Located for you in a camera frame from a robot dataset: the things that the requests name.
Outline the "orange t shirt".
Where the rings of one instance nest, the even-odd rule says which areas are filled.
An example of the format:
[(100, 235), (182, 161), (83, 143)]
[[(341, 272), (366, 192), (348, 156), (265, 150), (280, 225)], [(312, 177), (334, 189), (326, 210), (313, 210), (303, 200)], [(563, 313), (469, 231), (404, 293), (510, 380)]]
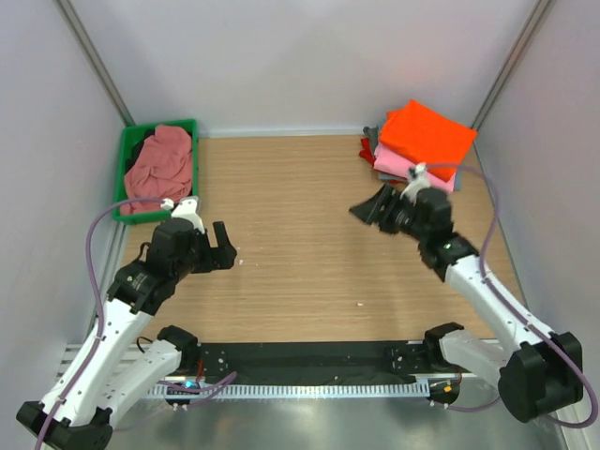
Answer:
[(476, 130), (410, 99), (403, 108), (387, 113), (379, 142), (412, 163), (426, 163), (434, 176), (448, 182), (476, 136)]

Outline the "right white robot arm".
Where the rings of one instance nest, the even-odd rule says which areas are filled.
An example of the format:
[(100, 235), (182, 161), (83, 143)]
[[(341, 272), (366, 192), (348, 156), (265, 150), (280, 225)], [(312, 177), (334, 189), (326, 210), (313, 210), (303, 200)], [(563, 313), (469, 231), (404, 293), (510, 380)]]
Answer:
[(384, 185), (349, 211), (382, 233), (415, 239), (424, 265), (469, 301), (499, 342), (487, 344), (460, 325), (440, 325), (426, 333), (422, 357), (427, 367), (469, 370), (496, 388), (522, 423), (582, 400), (579, 341), (536, 319), (487, 269), (479, 250), (455, 231), (444, 191), (424, 187), (407, 195)]

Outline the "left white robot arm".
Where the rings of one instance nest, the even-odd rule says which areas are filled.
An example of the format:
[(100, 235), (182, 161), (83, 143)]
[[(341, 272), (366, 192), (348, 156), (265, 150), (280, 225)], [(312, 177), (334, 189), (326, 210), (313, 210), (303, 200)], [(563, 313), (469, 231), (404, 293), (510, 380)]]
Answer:
[(190, 274), (233, 267), (237, 255), (223, 222), (213, 225), (212, 246), (203, 225), (170, 218), (154, 230), (136, 259), (115, 274), (97, 321), (67, 371), (43, 399), (26, 401), (17, 420), (36, 448), (103, 449), (123, 414), (154, 384), (191, 373), (201, 360), (199, 340), (170, 325), (120, 376), (113, 371), (131, 341)]

